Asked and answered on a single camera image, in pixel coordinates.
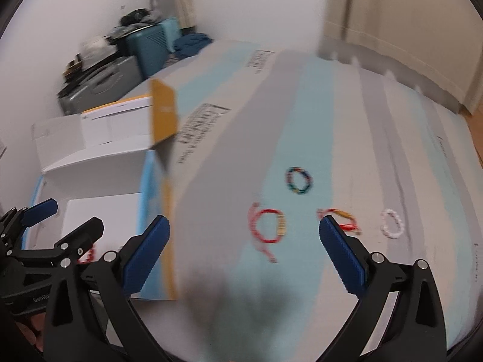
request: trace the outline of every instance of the white wall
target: white wall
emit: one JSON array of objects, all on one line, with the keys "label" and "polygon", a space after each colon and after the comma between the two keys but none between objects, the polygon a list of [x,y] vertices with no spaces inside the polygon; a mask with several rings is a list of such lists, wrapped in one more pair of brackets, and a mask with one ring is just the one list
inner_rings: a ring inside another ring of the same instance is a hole
[{"label": "white wall", "polygon": [[198,30],[315,53],[325,0],[193,0]]},{"label": "white wall", "polygon": [[61,115],[56,93],[82,41],[106,34],[149,0],[24,0],[0,39],[0,201],[28,205],[40,165],[31,138],[37,121]]}]

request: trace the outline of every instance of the silver screw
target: silver screw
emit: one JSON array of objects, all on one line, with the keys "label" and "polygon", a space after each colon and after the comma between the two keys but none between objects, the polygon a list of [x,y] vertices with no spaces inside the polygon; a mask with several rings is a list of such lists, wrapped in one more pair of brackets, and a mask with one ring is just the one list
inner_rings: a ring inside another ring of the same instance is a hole
[{"label": "silver screw", "polygon": [[117,257],[117,253],[113,250],[110,250],[104,255],[104,260],[107,262],[111,262],[111,261],[114,261],[116,257]]},{"label": "silver screw", "polygon": [[426,269],[428,267],[427,262],[424,260],[418,260],[418,267],[421,269]]},{"label": "silver screw", "polygon": [[71,259],[70,259],[70,258],[68,258],[68,257],[64,258],[64,259],[63,259],[63,260],[60,262],[60,266],[61,266],[62,268],[67,268],[67,267],[68,267],[68,266],[70,266],[70,265],[71,265]]},{"label": "silver screw", "polygon": [[374,262],[377,262],[379,264],[384,261],[384,256],[381,253],[378,253],[378,252],[373,253],[371,258]]}]

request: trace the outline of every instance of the gray stripe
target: gray stripe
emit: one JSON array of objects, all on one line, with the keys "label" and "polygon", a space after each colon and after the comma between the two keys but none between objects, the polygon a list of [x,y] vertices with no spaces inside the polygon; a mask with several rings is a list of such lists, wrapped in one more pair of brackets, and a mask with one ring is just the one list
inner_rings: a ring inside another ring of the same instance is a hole
[{"label": "gray stripe", "polygon": [[159,79],[162,80],[174,71],[178,70],[179,68],[183,68],[185,66],[188,66],[191,62],[193,62],[199,54],[193,57],[188,57],[185,58],[181,61],[176,62],[173,65],[168,66],[167,68],[161,69],[159,72],[155,73],[153,76],[151,76],[149,79],[146,79],[143,81],[141,84],[139,84],[137,87],[129,91],[126,95],[123,96],[123,98],[135,98],[136,96],[141,96],[144,94],[149,94],[151,90],[149,89],[149,80],[150,79]]},{"label": "gray stripe", "polygon": [[[364,108],[373,137],[384,206],[395,210],[406,225],[406,232],[399,239],[388,240],[388,259],[392,262],[413,264],[416,259],[426,258],[426,247],[409,163],[387,105],[382,76],[365,69],[360,69],[359,74]],[[389,228],[394,230],[394,223],[388,221],[388,224]],[[394,293],[387,299],[379,323],[374,330],[374,337],[370,341],[372,348],[376,348],[382,338],[391,317],[395,299]]]},{"label": "gray stripe", "polygon": [[170,301],[163,320],[160,314],[146,314],[146,325],[162,346],[183,359],[198,359],[224,295],[226,271],[236,265],[250,240],[247,213],[271,165],[307,57],[280,53],[177,205],[176,276],[187,289],[179,301]]},{"label": "gray stripe", "polygon": [[436,106],[430,99],[427,99],[423,96],[421,96],[421,103],[424,112],[426,113],[426,118],[429,126],[431,127],[431,130],[436,136],[434,140],[439,140],[439,143],[435,143],[435,145],[437,147],[443,148],[443,152],[446,157],[446,162],[448,163],[453,182],[458,189],[461,204],[465,212],[466,222],[468,224],[469,236],[472,241],[474,280],[469,285],[469,319],[467,320],[467,323],[469,324],[461,329],[460,334],[456,338],[456,341],[459,341],[468,333],[468,331],[474,325],[476,325],[480,321],[481,316],[483,315],[483,301],[479,300],[481,289],[483,286],[483,276],[478,276],[478,255],[480,255],[481,257],[481,253],[483,253],[483,236],[481,235],[481,226],[479,224],[478,217],[476,216],[472,197],[469,195],[468,187],[465,184],[461,171],[458,167],[458,163],[456,163],[455,155],[453,154],[453,150],[451,149],[451,146],[449,144],[448,137],[446,136],[446,132],[444,131],[444,126],[438,115]]}]

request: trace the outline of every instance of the blue gripper pad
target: blue gripper pad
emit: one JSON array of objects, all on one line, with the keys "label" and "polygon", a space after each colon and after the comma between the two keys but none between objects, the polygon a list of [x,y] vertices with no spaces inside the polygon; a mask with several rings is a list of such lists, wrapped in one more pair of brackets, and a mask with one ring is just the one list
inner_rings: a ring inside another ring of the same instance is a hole
[{"label": "blue gripper pad", "polygon": [[157,216],[143,234],[132,237],[124,245],[121,251],[129,251],[130,245],[134,247],[139,242],[139,246],[130,254],[129,261],[123,268],[122,288],[124,295],[141,291],[169,239],[170,223],[165,217]]},{"label": "blue gripper pad", "polygon": [[366,271],[347,243],[347,238],[353,237],[347,237],[332,216],[320,221],[319,235],[347,292],[360,298],[366,290]]},{"label": "blue gripper pad", "polygon": [[48,217],[57,213],[59,206],[54,199],[48,199],[44,202],[34,205],[27,209],[22,217],[22,225],[26,227],[35,226],[41,221],[45,221]]}]

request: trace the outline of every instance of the wooden floor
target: wooden floor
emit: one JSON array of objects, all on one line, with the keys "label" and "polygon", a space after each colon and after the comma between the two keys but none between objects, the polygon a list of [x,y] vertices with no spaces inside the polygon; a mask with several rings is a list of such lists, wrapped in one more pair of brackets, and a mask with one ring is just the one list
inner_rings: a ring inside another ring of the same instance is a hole
[{"label": "wooden floor", "polygon": [[476,152],[480,157],[480,163],[483,167],[483,103],[480,108],[471,115],[466,109],[461,113],[468,123],[468,127],[473,136]]}]

